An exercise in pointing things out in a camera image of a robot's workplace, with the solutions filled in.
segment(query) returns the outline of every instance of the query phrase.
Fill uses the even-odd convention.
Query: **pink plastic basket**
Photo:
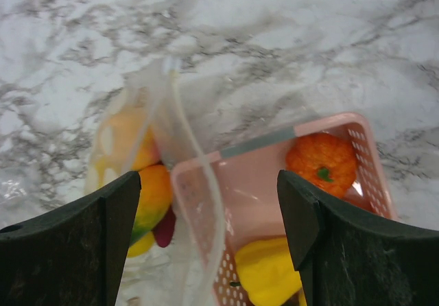
[[[277,174],[285,169],[285,155],[294,137],[322,131],[351,141],[355,148],[359,165],[357,181],[346,198],[370,202],[378,215],[396,219],[372,131],[367,120],[356,113],[341,113],[290,126],[211,153],[208,158],[221,189],[227,225],[224,254],[213,286],[218,305],[251,306],[242,288],[229,286],[230,281],[239,279],[233,256],[249,242],[285,234],[276,193]],[[192,192],[208,190],[207,186],[191,186],[191,177],[197,171],[201,171],[198,161],[186,161],[177,164],[171,176],[176,199],[206,261],[213,240],[209,235],[212,218],[208,211],[203,211],[210,205]]]

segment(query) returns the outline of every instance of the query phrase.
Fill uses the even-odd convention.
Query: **green stem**
[[[329,169],[327,167],[321,167],[319,170],[317,170],[317,176],[328,183],[334,182],[333,179],[329,178]]]

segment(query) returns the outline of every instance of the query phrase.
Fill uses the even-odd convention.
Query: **red fruit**
[[[166,248],[172,240],[176,227],[176,215],[169,207],[165,217],[152,229],[156,243],[161,248]]]

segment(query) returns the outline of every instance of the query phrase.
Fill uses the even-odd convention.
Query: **mango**
[[[172,203],[171,176],[164,165],[152,165],[139,172],[141,192],[130,245],[150,232]]]
[[[135,147],[138,133],[146,118],[142,108],[128,108],[107,118],[99,127],[98,150],[112,162],[125,163]],[[160,153],[150,129],[143,137],[131,169],[139,171],[160,161]]]
[[[128,258],[133,258],[143,255],[154,245],[155,241],[154,235],[152,232],[149,232],[128,249],[128,254],[126,256]]]

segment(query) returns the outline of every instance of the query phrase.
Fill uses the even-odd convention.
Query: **yellow squash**
[[[238,250],[235,261],[238,284],[254,306],[281,306],[302,288],[286,237],[252,242]]]

